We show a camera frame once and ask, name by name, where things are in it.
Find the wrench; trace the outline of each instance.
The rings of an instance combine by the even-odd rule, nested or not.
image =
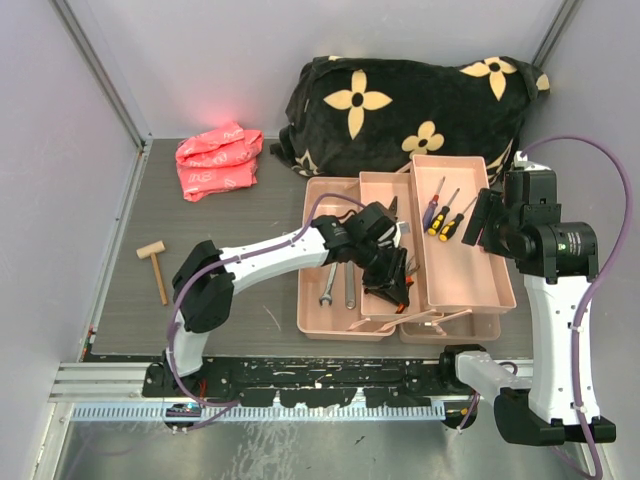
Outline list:
[[[344,264],[344,278],[345,278],[345,306],[349,310],[356,308],[356,284],[355,284],[355,272],[353,270],[353,262],[347,262]]]
[[[324,306],[324,302],[329,302],[329,305],[333,303],[333,298],[331,298],[331,289],[333,288],[333,282],[336,280],[336,270],[338,269],[338,264],[334,263],[331,265],[331,271],[329,272],[329,279],[327,280],[327,286],[324,289],[324,293],[320,297],[320,306]]]

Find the white wall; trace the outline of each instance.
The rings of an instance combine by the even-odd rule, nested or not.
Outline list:
[[[561,0],[73,0],[93,10],[156,138],[227,120],[274,135],[314,56],[532,59]]]
[[[638,478],[640,471],[639,17],[640,4],[634,0],[583,2],[545,67],[551,96],[530,119],[523,141],[526,145],[560,133],[591,136],[621,157],[634,182],[631,234],[592,311],[594,383],[602,414],[618,426],[618,441],[608,451],[621,479]],[[603,263],[620,228],[623,208],[620,181],[608,160],[572,142],[542,147],[533,159],[557,171],[563,218],[595,228]]]
[[[0,60],[0,476],[21,480],[136,152],[49,2],[4,2]]]

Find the screwdriver handle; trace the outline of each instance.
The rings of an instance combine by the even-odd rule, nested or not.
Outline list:
[[[462,213],[459,213],[458,215],[456,215],[456,218],[451,220],[442,228],[442,231],[440,232],[440,236],[438,238],[440,238],[440,240],[443,242],[448,241],[456,233],[456,230],[458,230],[458,227],[460,226],[462,220],[464,220],[464,215]]]
[[[433,218],[433,220],[431,221],[431,225],[427,229],[427,233],[429,235],[434,236],[440,231],[442,225],[444,224],[444,219],[447,218],[447,214],[449,213],[449,211],[450,208],[446,205],[442,207],[442,210],[440,210],[438,214]]]
[[[429,202],[429,206],[427,210],[424,212],[424,216],[422,217],[422,232],[426,232],[429,229],[429,225],[431,225],[431,220],[433,220],[433,214],[436,211],[436,207],[438,206],[438,200],[431,200]]]

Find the black pillow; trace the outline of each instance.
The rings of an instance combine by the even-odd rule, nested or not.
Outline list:
[[[302,69],[272,152],[307,177],[393,172],[417,153],[479,155],[493,182],[527,108],[548,92],[541,70],[509,57],[461,67],[318,57]]]

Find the mallet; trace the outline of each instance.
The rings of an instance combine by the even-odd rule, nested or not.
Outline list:
[[[164,243],[162,240],[156,243],[152,243],[151,245],[147,245],[146,247],[139,248],[136,250],[138,254],[138,258],[147,258],[151,257],[151,263],[153,263],[153,273],[156,274],[156,282],[158,283],[158,290],[160,290],[160,299],[162,300],[163,305],[167,305],[169,300],[167,300],[167,291],[164,288],[164,282],[162,281],[162,273],[160,273],[160,265],[158,265],[158,253],[164,252]]]

